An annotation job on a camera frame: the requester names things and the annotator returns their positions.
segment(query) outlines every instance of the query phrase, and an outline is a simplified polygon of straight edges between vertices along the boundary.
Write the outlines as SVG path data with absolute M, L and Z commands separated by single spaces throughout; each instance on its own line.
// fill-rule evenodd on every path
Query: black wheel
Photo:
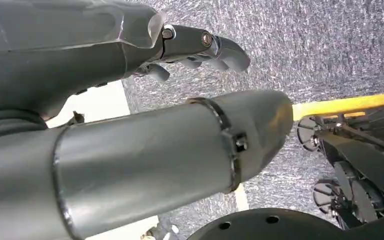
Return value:
M 334 179 L 321 179 L 313 187 L 312 197 L 318 209 L 324 213 L 332 212 L 332 202 L 340 192 L 339 183 Z
M 319 141 L 314 135 L 317 126 L 318 124 L 313 117 L 306 116 L 299 121 L 296 130 L 299 143 L 310 152 L 314 152 L 319 148 Z

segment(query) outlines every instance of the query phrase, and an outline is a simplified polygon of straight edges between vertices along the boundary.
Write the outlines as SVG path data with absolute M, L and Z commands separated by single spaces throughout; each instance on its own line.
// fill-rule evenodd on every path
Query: black circular plate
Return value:
M 317 127 L 317 123 L 313 118 L 311 116 L 306 116 L 299 121 L 296 130 L 298 140 L 302 147 L 310 152 L 314 152 L 319 148 L 319 145 L 315 144 L 313 141 L 315 127 Z

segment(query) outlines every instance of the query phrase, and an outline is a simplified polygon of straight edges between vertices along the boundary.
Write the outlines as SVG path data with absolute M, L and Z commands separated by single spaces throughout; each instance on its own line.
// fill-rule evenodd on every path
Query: clamp screw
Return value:
M 168 28 L 162 30 L 161 34 L 162 34 L 163 39 L 172 39 L 173 38 L 173 32 Z
M 202 34 L 202 45 L 204 45 L 204 47 L 206 48 L 209 48 L 212 43 L 213 37 L 211 36 L 211 34 L 209 32 L 204 32 Z

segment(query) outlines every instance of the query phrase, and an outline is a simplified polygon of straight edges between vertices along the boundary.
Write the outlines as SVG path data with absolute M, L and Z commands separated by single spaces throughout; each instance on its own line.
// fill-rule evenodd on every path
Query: cylindrical forearm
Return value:
M 241 182 L 282 147 L 292 106 L 277 91 L 214 99 L 246 134 Z M 232 185 L 215 114 L 184 104 L 126 117 L 0 136 L 0 240 L 87 238 Z
M 242 181 L 260 172 L 292 126 L 288 98 L 246 91 L 215 99 L 246 133 Z M 59 197 L 71 230 L 86 238 L 163 213 L 232 184 L 231 161 L 214 114 L 185 104 L 68 129 L 56 149 Z

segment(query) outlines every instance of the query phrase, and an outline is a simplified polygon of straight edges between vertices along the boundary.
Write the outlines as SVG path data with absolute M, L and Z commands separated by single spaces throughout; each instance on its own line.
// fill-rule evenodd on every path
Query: robotic hand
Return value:
M 90 87 L 131 75 L 167 80 L 158 63 L 249 66 L 235 42 L 165 20 L 149 6 L 119 0 L 0 1 L 0 109 L 47 120 Z
M 217 70 L 244 71 L 250 58 L 234 41 L 211 35 L 203 29 L 181 25 L 165 25 L 161 32 L 162 52 L 155 61 L 147 62 L 134 73 L 136 76 L 151 76 L 166 81 L 170 73 L 156 63 L 182 63 L 188 68 L 198 68 L 208 62 Z

